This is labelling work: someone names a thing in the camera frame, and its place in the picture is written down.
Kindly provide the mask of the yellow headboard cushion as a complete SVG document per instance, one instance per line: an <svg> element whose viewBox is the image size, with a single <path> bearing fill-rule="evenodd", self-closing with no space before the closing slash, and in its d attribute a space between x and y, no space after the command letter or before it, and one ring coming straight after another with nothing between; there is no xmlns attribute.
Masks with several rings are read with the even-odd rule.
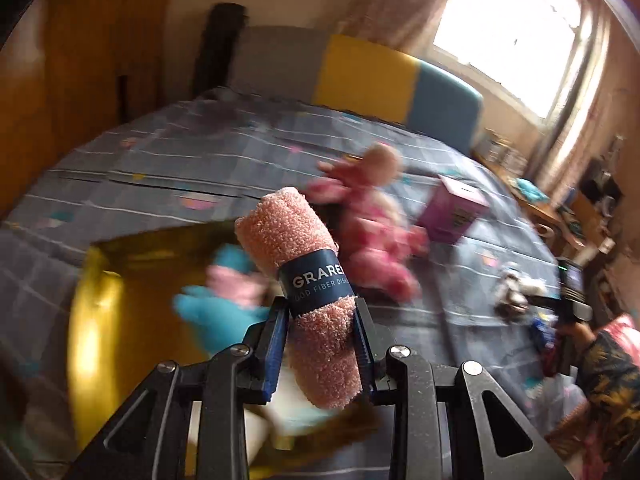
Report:
<svg viewBox="0 0 640 480"><path fill-rule="evenodd" d="M312 102L403 124L419 72L420 61L411 55L333 35L323 52Z"/></svg>

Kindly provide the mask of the gold storage box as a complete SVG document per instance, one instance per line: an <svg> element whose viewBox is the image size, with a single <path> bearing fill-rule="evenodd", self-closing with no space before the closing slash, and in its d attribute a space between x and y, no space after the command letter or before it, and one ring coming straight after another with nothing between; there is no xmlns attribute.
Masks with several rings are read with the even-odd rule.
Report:
<svg viewBox="0 0 640 480"><path fill-rule="evenodd" d="M70 318L72 479L245 479L247 335L209 358L172 308L201 285L229 221L92 245Z"/></svg>

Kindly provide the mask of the pink towel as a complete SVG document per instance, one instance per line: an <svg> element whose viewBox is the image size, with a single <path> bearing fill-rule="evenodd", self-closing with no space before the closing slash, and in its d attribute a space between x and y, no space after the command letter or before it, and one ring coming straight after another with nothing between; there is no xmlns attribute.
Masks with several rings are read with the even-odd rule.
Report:
<svg viewBox="0 0 640 480"><path fill-rule="evenodd" d="M288 359L299 389L317 408L344 408L361 391L352 348L356 295L328 228L296 188L281 188L236 219L234 232L288 300Z"/></svg>

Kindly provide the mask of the pink giraffe plush toy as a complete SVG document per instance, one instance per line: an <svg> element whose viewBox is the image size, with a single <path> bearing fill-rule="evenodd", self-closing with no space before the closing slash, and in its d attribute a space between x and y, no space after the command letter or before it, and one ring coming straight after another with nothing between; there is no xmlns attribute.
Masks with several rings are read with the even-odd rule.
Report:
<svg viewBox="0 0 640 480"><path fill-rule="evenodd" d="M412 226L390 194L383 191L401 173L401 154L375 143L361 156L319 162L320 177L304 189L309 203L336 205L333 236L349 281L379 290L398 304L416 298L420 285L407 261L427 250L426 229Z"/></svg>

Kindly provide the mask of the blue dolphin plush toy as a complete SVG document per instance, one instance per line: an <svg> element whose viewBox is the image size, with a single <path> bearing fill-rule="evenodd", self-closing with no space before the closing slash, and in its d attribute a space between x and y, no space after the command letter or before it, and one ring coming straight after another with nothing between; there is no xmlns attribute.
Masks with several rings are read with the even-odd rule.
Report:
<svg viewBox="0 0 640 480"><path fill-rule="evenodd" d="M238 245L221 246L205 274L206 284L184 286L172 308L191 327L198 346L214 356L242 342L251 325L268 318L269 308L262 303L269 282Z"/></svg>

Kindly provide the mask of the teal cloth on desk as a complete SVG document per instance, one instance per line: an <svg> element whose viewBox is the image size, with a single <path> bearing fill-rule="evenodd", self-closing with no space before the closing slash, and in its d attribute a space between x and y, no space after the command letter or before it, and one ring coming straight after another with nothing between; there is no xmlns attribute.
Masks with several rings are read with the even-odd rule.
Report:
<svg viewBox="0 0 640 480"><path fill-rule="evenodd" d="M517 178L515 186L529 203L547 203L549 200L549 197L529 180Z"/></svg>

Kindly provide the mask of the wooden desk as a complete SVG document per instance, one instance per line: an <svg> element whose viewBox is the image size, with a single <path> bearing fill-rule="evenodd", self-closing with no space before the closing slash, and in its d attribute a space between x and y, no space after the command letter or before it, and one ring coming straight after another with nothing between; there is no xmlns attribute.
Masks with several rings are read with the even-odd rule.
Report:
<svg viewBox="0 0 640 480"><path fill-rule="evenodd" d="M529 203L514 186L515 180L501 166L488 162L476 153L472 154L472 159L486 167L504 184L556 256L583 262L590 261L597 254L607 255L614 250L615 240L608 236L607 230L600 230L592 237L579 238L570 230L562 214L550 204Z"/></svg>

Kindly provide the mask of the floral window curtain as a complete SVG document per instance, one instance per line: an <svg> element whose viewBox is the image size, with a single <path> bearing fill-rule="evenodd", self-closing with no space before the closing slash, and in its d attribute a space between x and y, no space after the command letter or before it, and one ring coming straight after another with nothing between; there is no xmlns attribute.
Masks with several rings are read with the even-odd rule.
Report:
<svg viewBox="0 0 640 480"><path fill-rule="evenodd" d="M337 32L410 53L437 25L448 0L352 0Z"/></svg>

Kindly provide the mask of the purple printed box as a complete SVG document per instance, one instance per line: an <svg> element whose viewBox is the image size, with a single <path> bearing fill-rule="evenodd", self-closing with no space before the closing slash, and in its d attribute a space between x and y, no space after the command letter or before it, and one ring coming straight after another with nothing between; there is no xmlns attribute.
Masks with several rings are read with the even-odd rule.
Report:
<svg viewBox="0 0 640 480"><path fill-rule="evenodd" d="M416 224L426 229L431 242L454 245L488 208L478 188L440 176Z"/></svg>

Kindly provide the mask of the grey headboard cushion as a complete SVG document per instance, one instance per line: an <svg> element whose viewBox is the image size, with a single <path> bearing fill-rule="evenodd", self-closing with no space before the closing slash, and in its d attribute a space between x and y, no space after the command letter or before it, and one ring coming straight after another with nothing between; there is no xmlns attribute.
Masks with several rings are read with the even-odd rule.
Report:
<svg viewBox="0 0 640 480"><path fill-rule="evenodd" d="M228 86L311 103L330 37L322 30L292 26L244 28L234 48Z"/></svg>

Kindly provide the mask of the white grey sock bundle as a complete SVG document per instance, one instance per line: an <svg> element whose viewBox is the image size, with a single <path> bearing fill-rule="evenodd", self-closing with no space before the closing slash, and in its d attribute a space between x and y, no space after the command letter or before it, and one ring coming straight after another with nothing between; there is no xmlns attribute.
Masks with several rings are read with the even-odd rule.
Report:
<svg viewBox="0 0 640 480"><path fill-rule="evenodd" d="M495 310L505 320L515 320L529 311L529 297L544 296L547 283L542 278L532 278L515 262L507 262L499 272L494 287Z"/></svg>

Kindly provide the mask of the black rolled mat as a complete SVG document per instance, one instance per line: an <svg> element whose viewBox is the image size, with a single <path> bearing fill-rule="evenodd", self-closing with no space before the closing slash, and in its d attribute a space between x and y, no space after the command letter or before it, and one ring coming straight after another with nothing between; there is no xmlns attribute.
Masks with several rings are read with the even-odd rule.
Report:
<svg viewBox="0 0 640 480"><path fill-rule="evenodd" d="M203 29L191 84L192 96L227 84L235 45L247 21L246 7L216 3Z"/></svg>

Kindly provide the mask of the blue headboard cushion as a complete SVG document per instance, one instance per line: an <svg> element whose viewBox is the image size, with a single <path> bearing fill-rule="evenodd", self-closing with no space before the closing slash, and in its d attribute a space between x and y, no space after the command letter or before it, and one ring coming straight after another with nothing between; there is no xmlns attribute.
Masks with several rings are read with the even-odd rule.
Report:
<svg viewBox="0 0 640 480"><path fill-rule="evenodd" d="M469 155L483 104L483 96L470 84L420 61L406 125Z"/></svg>

